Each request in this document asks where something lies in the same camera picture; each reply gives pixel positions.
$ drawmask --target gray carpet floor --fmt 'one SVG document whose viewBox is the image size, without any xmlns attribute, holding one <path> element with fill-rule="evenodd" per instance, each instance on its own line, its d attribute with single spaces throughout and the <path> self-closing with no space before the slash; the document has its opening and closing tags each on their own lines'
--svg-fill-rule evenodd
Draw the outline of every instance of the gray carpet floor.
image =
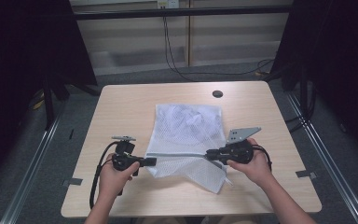
<svg viewBox="0 0 358 224">
<path fill-rule="evenodd" d="M 183 68 L 183 72 L 241 73 L 256 69 L 256 63 L 229 64 Z M 184 75 L 194 81 L 235 81 L 258 80 L 254 73 L 243 75 L 190 74 Z M 105 85 L 137 84 L 137 83 L 169 83 L 188 82 L 173 71 L 158 70 L 121 75 L 97 77 L 101 90 Z M 296 116 L 281 88 L 279 79 L 269 83 L 275 100 L 285 119 Z M 72 176 L 82 148 L 90 121 L 98 103 L 98 97 L 90 96 L 82 91 L 68 87 L 70 99 L 64 102 L 55 101 L 58 112 L 63 109 L 60 123 L 48 150 L 37 171 L 36 179 L 29 191 L 25 204 L 18 216 L 17 223 L 83 223 L 82 218 L 64 218 L 61 206 L 67 187 L 63 180 Z M 12 200 L 30 161 L 44 134 L 46 113 L 44 107 L 29 110 L 23 119 L 18 141 L 0 168 L 0 221 Z M 315 112 L 311 119 L 315 129 L 323 139 L 327 149 L 333 156 L 341 173 L 358 197 L 358 144 L 350 134 L 339 128 L 339 119 L 320 97 L 316 98 Z M 288 123 L 288 129 L 297 125 L 298 121 Z M 315 172 L 317 178 L 312 183 L 322 202 L 321 212 L 312 214 L 318 223 L 356 223 L 349 208 L 338 192 L 330 174 L 326 171 L 319 155 L 305 131 L 300 129 L 292 134 L 296 147 L 308 171 Z M 278 223 L 273 214 L 264 215 L 262 223 Z M 111 218 L 109 223 L 131 223 L 131 218 Z"/>
</svg>

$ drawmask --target mesh laundry bag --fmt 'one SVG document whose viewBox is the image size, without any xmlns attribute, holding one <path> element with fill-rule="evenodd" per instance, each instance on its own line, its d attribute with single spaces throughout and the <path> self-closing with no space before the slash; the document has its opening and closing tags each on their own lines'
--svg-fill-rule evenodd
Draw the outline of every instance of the mesh laundry bag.
<svg viewBox="0 0 358 224">
<path fill-rule="evenodd" d="M 156 121 L 146 157 L 157 164 L 146 169 L 154 177 L 186 176 L 217 193 L 226 167 L 203 159 L 206 150 L 225 144 L 221 108 L 212 105 L 157 105 Z"/>
</svg>

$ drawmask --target wire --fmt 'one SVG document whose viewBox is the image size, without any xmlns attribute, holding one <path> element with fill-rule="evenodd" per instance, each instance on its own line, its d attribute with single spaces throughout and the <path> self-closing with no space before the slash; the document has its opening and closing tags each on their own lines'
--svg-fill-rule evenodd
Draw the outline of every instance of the wire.
<svg viewBox="0 0 358 224">
<path fill-rule="evenodd" d="M 188 81 L 192 81 L 192 82 L 197 82 L 194 79 L 185 77 L 184 75 L 224 75 L 224 76 L 240 76 L 240 75 L 246 75 L 246 74 L 250 74 L 256 71 L 260 71 L 260 69 L 262 67 L 267 66 L 268 64 L 272 63 L 274 61 L 274 59 L 265 59 L 265 60 L 261 60 L 260 62 L 257 63 L 257 68 L 247 71 L 247 72 L 242 72 L 242 73 L 211 73 L 211 72 L 181 72 L 179 71 L 179 69 L 176 67 L 173 55 L 172 55 L 172 48 L 171 48 L 171 41 L 170 41 L 170 36 L 169 36 L 169 31 L 168 31 L 168 23 L 167 23 L 167 18 L 163 17 L 163 21 L 164 21 L 164 40 L 165 40 L 165 60 L 167 62 L 167 65 L 170 67 L 170 69 L 178 74 L 179 76 L 181 76 L 182 78 L 188 80 Z M 171 56 L 171 61 L 172 61 L 172 66 L 170 63 L 170 60 L 168 58 L 168 52 L 170 53 Z"/>
<path fill-rule="evenodd" d="M 263 72 L 261 71 L 261 68 L 264 66 L 260 65 L 262 62 L 267 62 L 267 64 L 271 63 L 271 62 L 274 62 L 275 60 L 274 59 L 264 59 L 264 60 L 261 60 L 260 62 L 257 63 L 257 72 L 256 74 L 258 73 L 259 75 L 259 79 L 258 80 L 263 80 L 265 78 L 265 76 L 269 77 L 270 76 L 270 73 L 269 72 Z"/>
<path fill-rule="evenodd" d="M 272 172 L 272 161 L 271 161 L 271 158 L 269 157 L 269 154 L 267 153 L 267 151 L 260 145 L 252 145 L 252 148 L 253 148 L 253 150 L 259 150 L 259 151 L 264 152 L 264 155 L 266 155 L 266 158 L 267 158 L 268 167 L 269 167 L 270 171 Z"/>
<path fill-rule="evenodd" d="M 311 94 L 311 97 L 310 97 L 310 105 L 308 106 L 308 117 L 307 118 L 302 118 L 300 116 L 298 117 L 295 117 L 293 119 L 289 119 L 289 120 L 286 120 L 285 122 L 286 123 L 289 123 L 289 122 L 292 122 L 296 119 L 303 119 L 301 120 L 295 127 L 293 127 L 292 129 L 289 130 L 290 133 L 293 133 L 295 131 L 297 131 L 298 129 L 300 129 L 302 126 L 304 126 L 305 124 L 308 124 L 310 122 L 310 119 L 312 118 L 312 115 L 315 111 L 315 103 L 316 103 L 316 88 L 315 88 L 315 85 L 312 83 L 312 94 Z"/>
<path fill-rule="evenodd" d="M 100 173 L 101 173 L 101 170 L 103 169 L 103 166 L 111 161 L 111 160 L 108 160 L 106 161 L 103 165 L 101 165 L 103 163 L 103 158 L 105 157 L 106 155 L 106 152 L 107 150 L 112 146 L 112 145 L 115 145 L 117 144 L 118 142 L 113 142 L 111 144 L 109 144 L 106 149 L 103 151 L 103 155 L 101 156 L 100 158 L 100 162 L 98 163 L 97 165 L 97 169 L 95 170 L 95 175 L 94 175 L 94 180 L 92 181 L 92 186 L 91 186 L 91 192 L 89 193 L 89 208 L 92 209 L 92 207 L 94 206 L 94 196 L 95 196 L 95 190 L 97 189 L 97 183 L 98 183 L 98 178 L 100 177 Z"/>
</svg>

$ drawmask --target wall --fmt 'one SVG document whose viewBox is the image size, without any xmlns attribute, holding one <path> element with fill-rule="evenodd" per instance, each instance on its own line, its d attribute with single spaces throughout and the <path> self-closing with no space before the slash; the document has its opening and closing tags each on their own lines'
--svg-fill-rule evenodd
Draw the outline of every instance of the wall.
<svg viewBox="0 0 358 224">
<path fill-rule="evenodd" d="M 74 12 L 157 7 L 157 1 L 114 2 L 81 6 L 90 2 L 71 1 Z M 180 7 L 278 6 L 292 3 L 291 0 L 179 2 Z M 245 63 L 274 58 L 286 20 L 287 13 L 167 18 L 175 65 Z M 78 25 L 97 76 L 168 68 L 162 18 L 79 21 Z"/>
</svg>

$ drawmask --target round hole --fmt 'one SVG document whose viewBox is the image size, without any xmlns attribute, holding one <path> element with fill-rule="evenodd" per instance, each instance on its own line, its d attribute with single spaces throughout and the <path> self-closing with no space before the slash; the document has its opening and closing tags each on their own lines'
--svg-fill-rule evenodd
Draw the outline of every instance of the round hole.
<svg viewBox="0 0 358 224">
<path fill-rule="evenodd" d="M 214 92 L 212 92 L 212 95 L 216 98 L 220 98 L 223 96 L 223 92 L 222 91 L 214 91 Z"/>
</svg>

